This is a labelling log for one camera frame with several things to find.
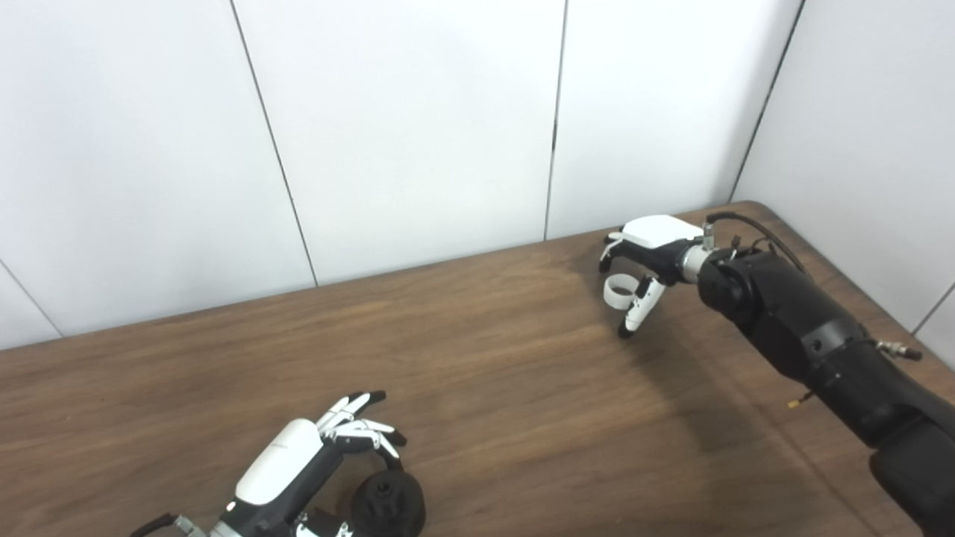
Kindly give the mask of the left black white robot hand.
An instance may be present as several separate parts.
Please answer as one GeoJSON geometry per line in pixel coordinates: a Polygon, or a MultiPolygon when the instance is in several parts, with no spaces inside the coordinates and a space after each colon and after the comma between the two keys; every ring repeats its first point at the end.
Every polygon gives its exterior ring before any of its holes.
{"type": "Polygon", "coordinates": [[[352,536],[350,523],[306,509],[349,454],[375,452],[389,470],[403,465],[407,439],[393,426],[361,418],[385,391],[345,395],[315,421],[293,419],[237,483],[211,536],[352,536]]]}

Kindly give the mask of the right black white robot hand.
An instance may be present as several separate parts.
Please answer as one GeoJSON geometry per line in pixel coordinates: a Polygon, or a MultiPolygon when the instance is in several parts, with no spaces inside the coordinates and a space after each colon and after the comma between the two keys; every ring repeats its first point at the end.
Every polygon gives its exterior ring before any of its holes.
{"type": "Polygon", "coordinates": [[[710,252],[704,245],[705,231],[673,216],[645,216],[624,224],[604,238],[599,272],[604,279],[604,302],[623,310],[618,328],[621,339],[629,339],[647,319],[664,295],[678,284],[695,285],[702,264],[710,252]],[[610,274],[618,258],[641,265],[637,278],[627,273],[610,274]]]}

